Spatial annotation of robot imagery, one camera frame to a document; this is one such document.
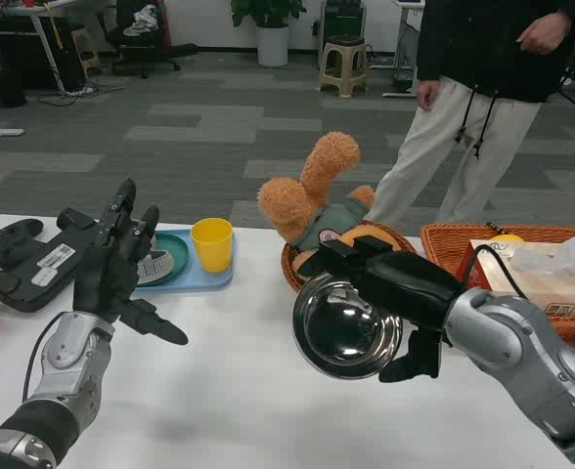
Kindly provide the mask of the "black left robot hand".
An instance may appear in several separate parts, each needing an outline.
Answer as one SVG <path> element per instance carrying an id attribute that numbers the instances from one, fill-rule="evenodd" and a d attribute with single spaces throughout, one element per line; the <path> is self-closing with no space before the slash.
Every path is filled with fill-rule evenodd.
<path id="1" fill-rule="evenodd" d="M 154 305 L 131 298 L 139 281 L 138 263 L 150 253 L 159 220 L 159 210 L 154 205 L 140 220 L 135 220 L 135 198 L 136 185 L 126 179 L 106 204 L 96 237 L 77 265 L 72 307 L 109 323 L 121 320 L 142 335 L 186 345 L 187 335 L 162 319 Z"/>

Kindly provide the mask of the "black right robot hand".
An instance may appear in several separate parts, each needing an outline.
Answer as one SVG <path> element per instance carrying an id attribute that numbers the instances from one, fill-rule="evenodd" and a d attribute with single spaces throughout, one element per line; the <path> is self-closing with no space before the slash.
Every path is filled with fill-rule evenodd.
<path id="1" fill-rule="evenodd" d="M 321 373 L 384 383 L 438 376 L 444 319 L 464 292 L 447 271 L 371 235 L 325 241 L 301 267 L 292 310 L 303 355 Z"/>

